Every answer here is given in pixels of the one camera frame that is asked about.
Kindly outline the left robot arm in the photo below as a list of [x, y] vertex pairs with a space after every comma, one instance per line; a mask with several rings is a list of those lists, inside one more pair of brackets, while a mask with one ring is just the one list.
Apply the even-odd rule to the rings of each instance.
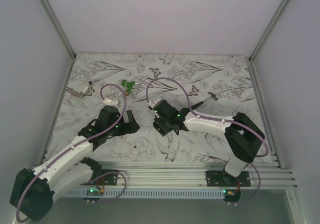
[[89, 155], [107, 140], [139, 129], [131, 110], [119, 111], [105, 105], [98, 117], [62, 151], [40, 166], [24, 168], [16, 175], [9, 202], [17, 209], [17, 222], [39, 221], [60, 197], [79, 185], [116, 185], [118, 170], [103, 169]]

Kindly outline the black fuse box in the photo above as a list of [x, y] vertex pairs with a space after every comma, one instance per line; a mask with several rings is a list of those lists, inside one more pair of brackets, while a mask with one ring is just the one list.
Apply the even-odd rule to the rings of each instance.
[[165, 122], [163, 122], [160, 119], [155, 119], [155, 121], [153, 122], [153, 127], [161, 136], [166, 136], [168, 133], [170, 133], [173, 130], [172, 128], [167, 126]]

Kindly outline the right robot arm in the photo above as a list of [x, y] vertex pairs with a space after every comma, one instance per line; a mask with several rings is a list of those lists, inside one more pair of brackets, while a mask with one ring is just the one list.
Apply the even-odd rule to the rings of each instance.
[[163, 136], [174, 131], [199, 131], [225, 141], [232, 155], [224, 166], [222, 181], [233, 186], [239, 181], [242, 170], [258, 156], [265, 140], [264, 134], [244, 113], [234, 117], [218, 117], [182, 108], [177, 110], [164, 99], [148, 102], [155, 113], [154, 128]]

